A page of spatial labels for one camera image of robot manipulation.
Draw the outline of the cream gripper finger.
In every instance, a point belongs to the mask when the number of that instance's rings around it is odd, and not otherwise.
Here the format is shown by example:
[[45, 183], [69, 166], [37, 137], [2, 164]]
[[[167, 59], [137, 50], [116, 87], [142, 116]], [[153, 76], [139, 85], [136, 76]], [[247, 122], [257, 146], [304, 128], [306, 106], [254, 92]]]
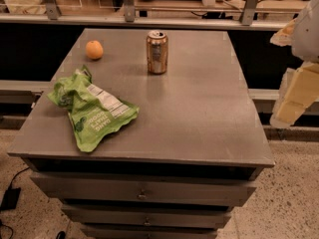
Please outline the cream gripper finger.
[[277, 31], [271, 38], [270, 43], [284, 47], [292, 44], [292, 34], [294, 32], [295, 19], [291, 20], [285, 27]]
[[303, 63], [296, 70], [288, 68], [282, 77], [270, 124], [288, 128], [319, 98], [319, 64]]

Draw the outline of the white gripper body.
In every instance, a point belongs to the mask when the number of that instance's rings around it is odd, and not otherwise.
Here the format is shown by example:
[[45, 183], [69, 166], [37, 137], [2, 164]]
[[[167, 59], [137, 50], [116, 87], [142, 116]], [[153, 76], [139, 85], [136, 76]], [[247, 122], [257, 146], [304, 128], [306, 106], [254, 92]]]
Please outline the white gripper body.
[[303, 61], [319, 63], [319, 0], [310, 0], [296, 18], [292, 54]]

